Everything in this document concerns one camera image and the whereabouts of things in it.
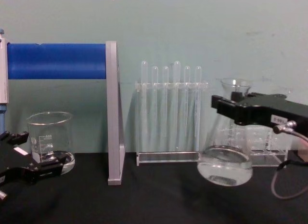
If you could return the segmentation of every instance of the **beaker rim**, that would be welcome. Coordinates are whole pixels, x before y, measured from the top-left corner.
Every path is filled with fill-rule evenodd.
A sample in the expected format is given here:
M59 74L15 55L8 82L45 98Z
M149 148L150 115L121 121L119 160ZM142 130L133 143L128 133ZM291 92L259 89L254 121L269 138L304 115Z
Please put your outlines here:
M222 78L219 79L222 84L232 87L251 87L252 81L242 78Z
M50 115L61 115L62 117L60 117L58 120L59 121L55 121L55 122L37 122L37 121L32 121L33 118L37 118L37 117L47 117ZM73 115L69 112L59 112L59 111L46 111L46 112L39 112L39 113L35 113L31 116L29 116L26 120L28 122L28 124L32 124L32 125L53 125L53 124L61 124L61 123L65 123L67 121L69 121L71 118L73 117Z

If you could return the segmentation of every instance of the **black fabric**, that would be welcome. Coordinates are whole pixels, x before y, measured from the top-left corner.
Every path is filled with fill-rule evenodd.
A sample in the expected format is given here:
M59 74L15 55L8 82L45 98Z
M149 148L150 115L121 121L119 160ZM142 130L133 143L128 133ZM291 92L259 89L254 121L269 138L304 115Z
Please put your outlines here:
M270 192L276 168L254 168L237 187L211 184L195 163L144 164L127 154L123 183L108 186L107 154L76 154L66 175L34 186L5 185L0 224L307 224L308 196L281 201ZM289 184L301 183L306 167Z

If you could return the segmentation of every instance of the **water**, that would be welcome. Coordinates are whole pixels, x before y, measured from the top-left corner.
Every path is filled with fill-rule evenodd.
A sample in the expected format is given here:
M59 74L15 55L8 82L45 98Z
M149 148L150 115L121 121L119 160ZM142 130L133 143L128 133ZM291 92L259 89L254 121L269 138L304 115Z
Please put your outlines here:
M227 145L209 147L202 153L197 168L204 178L224 186L244 184L253 172L249 157Z
M59 157L63 153L66 154L66 160L65 160L65 163L63 165L62 172L61 172L61 175L63 175L67 172L70 172L73 169L73 167L75 166L75 157L74 157L73 154L66 152L66 151L51 151L49 153L41 154L39 157L41 159L41 162L42 161L50 161L50 160L56 159L57 157Z

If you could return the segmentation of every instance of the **blue foam cover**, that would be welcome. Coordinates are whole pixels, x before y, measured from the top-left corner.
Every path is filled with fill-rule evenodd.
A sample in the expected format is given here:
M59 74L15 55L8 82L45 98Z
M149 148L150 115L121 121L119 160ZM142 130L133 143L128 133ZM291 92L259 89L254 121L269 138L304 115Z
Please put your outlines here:
M9 79L106 79L105 44L8 44Z

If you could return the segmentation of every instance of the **erlenmeyer flask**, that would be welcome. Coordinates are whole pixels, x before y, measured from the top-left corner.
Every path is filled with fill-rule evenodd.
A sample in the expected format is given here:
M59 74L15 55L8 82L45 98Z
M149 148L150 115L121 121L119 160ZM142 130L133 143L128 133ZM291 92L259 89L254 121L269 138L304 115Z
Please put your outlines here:
M232 92L245 96L251 82L244 79L221 79L224 98L232 99ZM247 149L245 126L238 126L228 117L217 114L205 146L200 149L198 171L215 184L236 186L252 177L252 163Z

